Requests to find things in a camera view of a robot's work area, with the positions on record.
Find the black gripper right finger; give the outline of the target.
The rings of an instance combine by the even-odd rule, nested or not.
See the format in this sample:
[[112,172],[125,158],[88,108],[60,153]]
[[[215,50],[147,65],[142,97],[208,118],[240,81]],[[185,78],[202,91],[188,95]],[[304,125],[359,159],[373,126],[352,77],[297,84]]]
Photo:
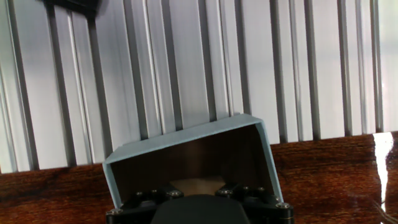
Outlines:
[[264,187],[229,183],[218,189],[215,196],[238,202],[249,223],[294,224],[293,206],[270,194]]

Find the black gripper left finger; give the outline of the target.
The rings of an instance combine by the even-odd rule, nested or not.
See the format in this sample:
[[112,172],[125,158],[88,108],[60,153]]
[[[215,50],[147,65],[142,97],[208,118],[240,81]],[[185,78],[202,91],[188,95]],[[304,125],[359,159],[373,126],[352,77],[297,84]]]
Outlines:
[[150,224],[163,203],[182,197],[184,193],[172,184],[146,192],[136,192],[120,208],[106,212],[106,224]]

